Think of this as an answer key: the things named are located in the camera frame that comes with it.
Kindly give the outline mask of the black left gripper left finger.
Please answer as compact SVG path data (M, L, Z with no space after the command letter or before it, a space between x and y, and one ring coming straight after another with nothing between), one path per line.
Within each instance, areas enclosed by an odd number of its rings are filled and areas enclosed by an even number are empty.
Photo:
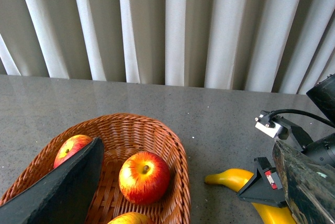
M1 206L1 223L84 223L104 159L95 138L38 182Z

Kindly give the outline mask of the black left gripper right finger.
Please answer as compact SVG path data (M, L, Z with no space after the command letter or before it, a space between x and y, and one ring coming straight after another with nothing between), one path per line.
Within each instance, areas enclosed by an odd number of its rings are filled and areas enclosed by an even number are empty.
M273 160L286 203L297 223L334 223L334 168L320 165L282 140Z

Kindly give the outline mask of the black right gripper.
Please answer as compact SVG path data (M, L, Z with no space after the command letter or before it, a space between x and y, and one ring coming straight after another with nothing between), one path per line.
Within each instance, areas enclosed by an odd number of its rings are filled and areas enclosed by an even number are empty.
M288 136L294 148L320 165L334 167L334 133L313 141L310 135L300 126L285 122ZM254 159L254 174L237 192L241 201L258 203L272 207L287 206L283 186L277 170L266 157Z

